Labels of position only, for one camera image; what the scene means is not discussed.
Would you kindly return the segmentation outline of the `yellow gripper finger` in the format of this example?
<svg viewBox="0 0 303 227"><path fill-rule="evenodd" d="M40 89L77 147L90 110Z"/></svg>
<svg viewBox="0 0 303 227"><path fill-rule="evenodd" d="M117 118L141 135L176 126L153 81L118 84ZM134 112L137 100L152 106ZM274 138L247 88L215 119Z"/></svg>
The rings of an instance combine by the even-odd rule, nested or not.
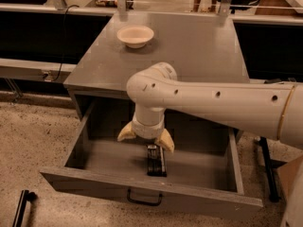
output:
<svg viewBox="0 0 303 227"><path fill-rule="evenodd" d="M163 129L161 134L155 139L154 143L164 150L174 152L174 142L166 129Z"/></svg>
<svg viewBox="0 0 303 227"><path fill-rule="evenodd" d="M136 134L133 130L132 123L129 122L119 133L117 141L121 142L123 140L134 139Z"/></svg>

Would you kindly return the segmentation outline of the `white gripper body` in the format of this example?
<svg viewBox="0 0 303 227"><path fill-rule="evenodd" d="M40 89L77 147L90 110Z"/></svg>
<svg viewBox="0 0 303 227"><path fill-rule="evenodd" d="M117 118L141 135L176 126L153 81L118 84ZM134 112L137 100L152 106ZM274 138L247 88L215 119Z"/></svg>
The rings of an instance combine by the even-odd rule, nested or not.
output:
<svg viewBox="0 0 303 227"><path fill-rule="evenodd" d="M164 119L161 119L159 123L149 126L145 123L139 122L137 116L134 115L131 124L134 133L144 139L155 139L164 130Z"/></svg>

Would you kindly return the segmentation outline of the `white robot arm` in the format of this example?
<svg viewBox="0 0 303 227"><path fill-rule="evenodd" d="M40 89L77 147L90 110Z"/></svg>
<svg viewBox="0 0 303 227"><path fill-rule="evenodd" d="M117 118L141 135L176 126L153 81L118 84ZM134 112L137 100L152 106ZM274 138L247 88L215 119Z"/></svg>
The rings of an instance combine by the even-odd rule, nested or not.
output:
<svg viewBox="0 0 303 227"><path fill-rule="evenodd" d="M164 126L165 110L170 109L303 148L300 83L184 82L170 64L158 62L133 74L126 91L135 110L119 141L139 136L173 152L174 142Z"/></svg>

